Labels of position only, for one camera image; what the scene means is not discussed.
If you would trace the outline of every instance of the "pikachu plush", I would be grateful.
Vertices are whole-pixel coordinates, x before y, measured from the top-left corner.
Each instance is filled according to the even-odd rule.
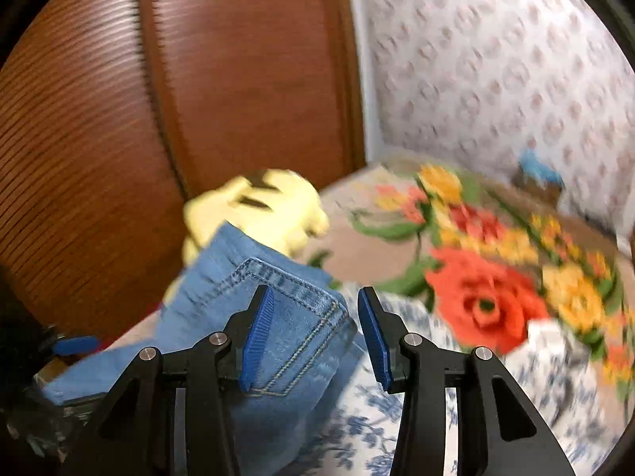
[[[189,235],[183,242],[183,264],[191,265],[201,249],[228,221],[249,237],[291,256],[309,241],[309,234],[328,229],[318,192],[309,181],[289,170],[266,170],[253,177],[236,177],[205,192],[183,208]],[[172,282],[163,298],[168,303],[179,287]]]

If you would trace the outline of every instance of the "wardrobe door panel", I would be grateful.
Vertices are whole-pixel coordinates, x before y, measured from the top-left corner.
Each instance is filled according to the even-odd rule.
[[[290,168],[321,188],[353,171],[324,0],[153,0],[198,193]]]
[[[180,268],[138,0],[50,0],[0,71],[0,263],[42,322],[114,338]]]

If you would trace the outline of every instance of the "wall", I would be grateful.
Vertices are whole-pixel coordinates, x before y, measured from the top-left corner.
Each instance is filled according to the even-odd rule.
[[[351,6],[356,29],[364,102],[364,145],[366,160],[373,162],[382,157],[384,145],[380,133],[379,117],[377,116],[375,77],[370,44],[368,42],[368,16],[364,0],[351,0]]]

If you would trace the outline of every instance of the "patterned wallpaper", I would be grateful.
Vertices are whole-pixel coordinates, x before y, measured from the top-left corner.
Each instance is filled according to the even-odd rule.
[[[585,1],[367,4],[386,144],[498,177],[533,147],[582,211],[619,227],[635,174],[635,74]]]

